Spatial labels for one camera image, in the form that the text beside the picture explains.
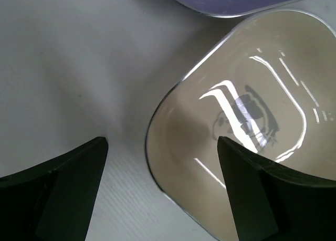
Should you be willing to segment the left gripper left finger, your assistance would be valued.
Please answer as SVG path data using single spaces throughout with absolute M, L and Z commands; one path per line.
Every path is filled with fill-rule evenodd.
M 96 137 L 1 177 L 1 240 L 85 240 L 107 154 Z

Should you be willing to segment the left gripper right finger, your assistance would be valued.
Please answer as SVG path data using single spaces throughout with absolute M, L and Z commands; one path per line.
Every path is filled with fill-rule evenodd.
M 218 139 L 217 152 L 239 240 L 335 240 L 335 181 L 228 137 Z

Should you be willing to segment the cream plate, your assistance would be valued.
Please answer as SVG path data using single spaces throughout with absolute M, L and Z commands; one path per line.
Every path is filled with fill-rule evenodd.
M 145 155 L 158 187 L 216 240 L 238 240 L 217 140 L 335 179 L 335 31 L 295 10 L 248 18 L 160 102 Z

